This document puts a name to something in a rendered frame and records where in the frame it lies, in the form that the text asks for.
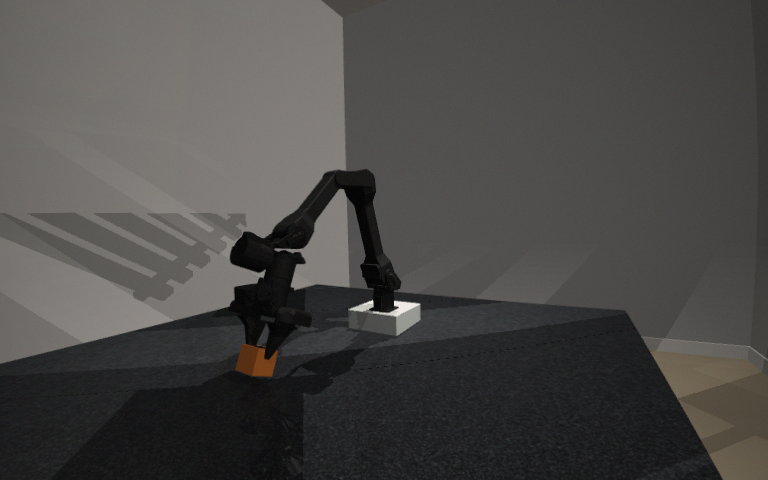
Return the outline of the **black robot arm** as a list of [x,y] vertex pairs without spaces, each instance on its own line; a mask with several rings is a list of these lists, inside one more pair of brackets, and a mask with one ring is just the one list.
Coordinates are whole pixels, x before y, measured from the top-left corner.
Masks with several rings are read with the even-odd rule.
[[[267,237],[261,238],[245,231],[231,248],[232,264],[265,275],[290,281],[297,264],[306,264],[301,252],[279,249],[303,249],[309,242],[314,223],[338,189],[344,189],[355,207],[365,250],[364,263],[360,265],[367,288],[373,288],[373,308],[369,311],[390,313],[399,309],[394,306],[394,291],[401,287],[389,258],[384,254],[373,199],[376,193],[374,174],[368,169],[345,171],[336,169],[326,172],[316,187],[290,215],[281,220]],[[264,283],[259,277],[255,284],[235,287],[235,304],[252,307],[267,302],[276,304],[277,292],[274,279]],[[268,300],[268,301],[267,301]]]

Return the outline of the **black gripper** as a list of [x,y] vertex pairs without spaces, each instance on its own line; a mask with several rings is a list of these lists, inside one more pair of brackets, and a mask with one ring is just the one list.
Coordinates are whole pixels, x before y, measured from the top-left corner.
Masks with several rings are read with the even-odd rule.
[[[264,302],[248,307],[240,303],[235,304],[234,299],[231,301],[228,311],[241,313],[237,317],[241,319],[245,326],[246,344],[248,345],[256,345],[267,323],[269,337],[264,359],[269,360],[291,332],[297,330],[295,325],[310,328],[312,316],[310,312],[285,307],[288,293],[294,292],[290,281],[269,275],[264,275],[264,278],[264,283],[269,283],[270,279],[275,280],[277,292],[275,306]],[[275,321],[261,320],[261,315],[274,318]]]

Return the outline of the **orange block with dark square side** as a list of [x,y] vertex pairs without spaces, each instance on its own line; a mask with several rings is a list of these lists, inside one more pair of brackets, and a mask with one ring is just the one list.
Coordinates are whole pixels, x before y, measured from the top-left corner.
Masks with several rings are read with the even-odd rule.
[[264,346],[242,344],[236,370],[252,376],[272,377],[278,350],[266,360]]

